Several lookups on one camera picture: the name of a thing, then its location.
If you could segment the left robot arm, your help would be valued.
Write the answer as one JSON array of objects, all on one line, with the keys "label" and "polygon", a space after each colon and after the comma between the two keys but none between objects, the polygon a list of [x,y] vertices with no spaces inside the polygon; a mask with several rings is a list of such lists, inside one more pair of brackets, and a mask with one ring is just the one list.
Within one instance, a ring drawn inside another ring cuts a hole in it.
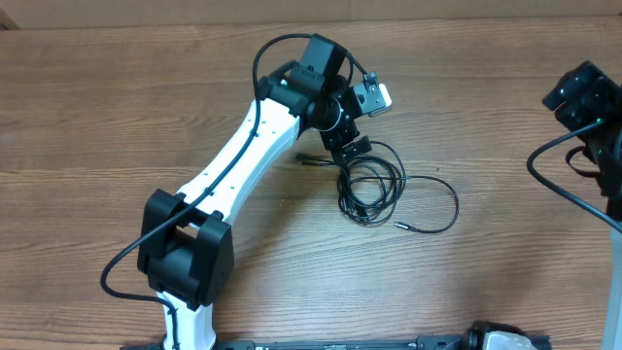
[{"label": "left robot arm", "polygon": [[145,273],[164,308],[161,349],[212,349],[213,304],[233,269],[232,226],[266,170],[307,129],[320,132],[337,162],[364,150],[355,120],[391,107],[375,73],[363,71],[354,85],[340,73],[359,63],[319,34],[304,35],[298,60],[254,77],[255,98],[244,121],[203,171],[174,193],[148,199],[138,246]]}]

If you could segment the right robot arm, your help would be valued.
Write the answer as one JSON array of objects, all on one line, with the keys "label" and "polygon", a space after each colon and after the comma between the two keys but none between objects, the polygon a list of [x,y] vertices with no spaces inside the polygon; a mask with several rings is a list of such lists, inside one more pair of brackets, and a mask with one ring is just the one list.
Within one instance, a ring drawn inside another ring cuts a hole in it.
[{"label": "right robot arm", "polygon": [[[567,72],[542,99],[542,104],[570,132],[531,154],[528,169],[545,187],[610,225],[612,277],[601,347],[621,350],[621,86],[586,60]],[[607,198],[604,211],[565,191],[534,169],[539,154],[573,137],[583,144],[568,151],[566,161],[581,153],[598,167],[596,171],[575,169],[574,172],[597,182],[601,195]]]}]

